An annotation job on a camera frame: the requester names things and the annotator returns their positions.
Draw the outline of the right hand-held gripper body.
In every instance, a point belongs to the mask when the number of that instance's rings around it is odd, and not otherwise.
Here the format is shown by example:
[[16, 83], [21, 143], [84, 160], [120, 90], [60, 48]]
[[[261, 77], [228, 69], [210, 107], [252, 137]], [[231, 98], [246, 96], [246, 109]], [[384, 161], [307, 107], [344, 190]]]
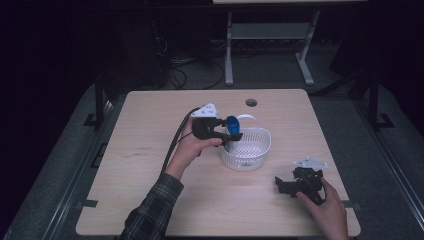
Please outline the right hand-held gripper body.
[[316, 205], [323, 204], [324, 200], [319, 192], [322, 189], [322, 170], [326, 169], [328, 164], [306, 157], [304, 160], [294, 161], [293, 165], [295, 166], [295, 169], [292, 171], [295, 179], [295, 187], [290, 195], [295, 197], [297, 192], [302, 192]]

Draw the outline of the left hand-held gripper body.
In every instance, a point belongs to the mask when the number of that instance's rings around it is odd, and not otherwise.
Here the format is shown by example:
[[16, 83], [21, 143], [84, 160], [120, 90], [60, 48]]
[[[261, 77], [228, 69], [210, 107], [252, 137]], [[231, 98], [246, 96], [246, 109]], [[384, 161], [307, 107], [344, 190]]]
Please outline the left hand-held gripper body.
[[192, 133], [200, 139], [206, 140], [214, 138], [213, 133], [216, 132], [215, 126], [218, 117], [218, 111], [213, 103], [208, 103], [190, 114], [193, 118]]

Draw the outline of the blue plastic cup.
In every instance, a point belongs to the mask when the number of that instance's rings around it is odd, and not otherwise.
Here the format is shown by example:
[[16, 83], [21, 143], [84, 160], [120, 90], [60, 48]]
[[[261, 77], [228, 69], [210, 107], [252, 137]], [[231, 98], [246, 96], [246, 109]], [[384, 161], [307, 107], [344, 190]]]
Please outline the blue plastic cup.
[[226, 129], [230, 135], [238, 134], [240, 132], [240, 123], [237, 117], [228, 116], [226, 118]]

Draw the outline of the white plastic basket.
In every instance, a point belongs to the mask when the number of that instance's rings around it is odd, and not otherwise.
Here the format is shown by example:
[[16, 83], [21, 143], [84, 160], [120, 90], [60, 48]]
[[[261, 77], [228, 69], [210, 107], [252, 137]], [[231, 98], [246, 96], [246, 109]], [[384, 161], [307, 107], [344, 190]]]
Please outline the white plastic basket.
[[252, 127], [240, 127], [242, 138], [239, 141], [231, 141], [221, 148], [221, 159], [230, 169], [236, 171], [253, 171], [260, 168], [271, 147], [271, 134], [262, 128], [258, 120], [250, 114], [242, 114], [236, 117], [252, 119], [255, 123]]

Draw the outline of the person's left hand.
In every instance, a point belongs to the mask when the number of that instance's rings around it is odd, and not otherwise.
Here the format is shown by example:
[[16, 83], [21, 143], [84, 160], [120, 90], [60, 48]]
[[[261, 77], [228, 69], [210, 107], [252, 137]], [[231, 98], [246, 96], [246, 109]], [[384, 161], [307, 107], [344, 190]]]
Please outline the person's left hand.
[[185, 169], [197, 158], [205, 148], [218, 146], [222, 143], [220, 138], [199, 140], [192, 134], [192, 122], [190, 118], [182, 132], [182, 139], [171, 157], [164, 172], [180, 180]]

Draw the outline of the person's right hand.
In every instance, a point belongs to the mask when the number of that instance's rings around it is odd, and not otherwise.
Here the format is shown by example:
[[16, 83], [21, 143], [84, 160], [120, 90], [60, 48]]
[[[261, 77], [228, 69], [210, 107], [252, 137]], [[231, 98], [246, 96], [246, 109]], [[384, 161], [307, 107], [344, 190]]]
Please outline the person's right hand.
[[296, 193], [297, 198], [305, 205], [327, 240], [350, 240], [345, 205], [332, 185], [324, 178], [321, 183], [326, 195], [323, 204], [316, 205], [302, 192]]

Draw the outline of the black metal stand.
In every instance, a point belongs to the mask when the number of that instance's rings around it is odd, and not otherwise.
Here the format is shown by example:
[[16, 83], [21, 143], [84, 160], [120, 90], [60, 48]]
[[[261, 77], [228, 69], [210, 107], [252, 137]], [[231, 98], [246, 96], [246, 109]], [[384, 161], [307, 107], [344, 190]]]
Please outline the black metal stand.
[[383, 128], [393, 128], [394, 124], [386, 113], [378, 112], [379, 102], [379, 79], [377, 70], [371, 68], [367, 74], [369, 89], [368, 96], [368, 121], [374, 131], [379, 132]]
[[95, 129], [98, 130], [105, 118], [104, 109], [107, 102], [105, 92], [106, 77], [104, 74], [99, 74], [95, 80]]

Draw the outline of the metal floor rail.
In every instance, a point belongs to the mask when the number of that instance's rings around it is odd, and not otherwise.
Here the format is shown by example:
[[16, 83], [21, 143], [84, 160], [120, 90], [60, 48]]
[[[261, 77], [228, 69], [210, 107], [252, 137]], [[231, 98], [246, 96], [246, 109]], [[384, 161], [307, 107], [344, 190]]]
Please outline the metal floor rail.
[[372, 136], [378, 149], [383, 155], [383, 158], [388, 165], [389, 172], [394, 178], [394, 181], [398, 186], [408, 207], [410, 208], [410, 211], [412, 212], [420, 228], [424, 231], [424, 202], [417, 195], [415, 189], [405, 175], [405, 172], [401, 169], [397, 158], [393, 154], [393, 151], [390, 149], [388, 143], [381, 134], [381, 130], [387, 125], [387, 122], [377, 123], [377, 125], [374, 126], [368, 119], [365, 106], [358, 101], [354, 102], [354, 106], [361, 119], [364, 121], [367, 131]]
[[101, 161], [100, 153], [110, 138], [109, 120], [114, 110], [107, 100], [100, 111], [104, 121], [97, 127], [96, 114], [90, 107], [85, 102], [77, 106], [49, 160], [47, 177], [57, 186], [58, 196], [42, 240], [76, 234], [76, 222]]

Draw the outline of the grey metal frame table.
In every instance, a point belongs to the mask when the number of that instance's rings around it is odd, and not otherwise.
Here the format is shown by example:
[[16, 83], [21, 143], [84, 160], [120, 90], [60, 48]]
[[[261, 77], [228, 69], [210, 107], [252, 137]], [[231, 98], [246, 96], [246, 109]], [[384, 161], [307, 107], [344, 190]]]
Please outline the grey metal frame table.
[[[228, 7], [226, 22], [226, 52], [224, 60], [225, 83], [234, 84], [232, 42], [235, 40], [301, 40], [303, 47], [295, 53], [295, 58], [307, 86], [315, 84], [306, 63], [306, 57], [315, 33], [315, 29], [324, 7], [341, 4], [357, 4], [367, 0], [212, 0], [214, 7]], [[282, 23], [236, 23], [233, 15], [242, 7], [253, 10], [287, 10], [289, 7], [311, 8], [308, 21]]]

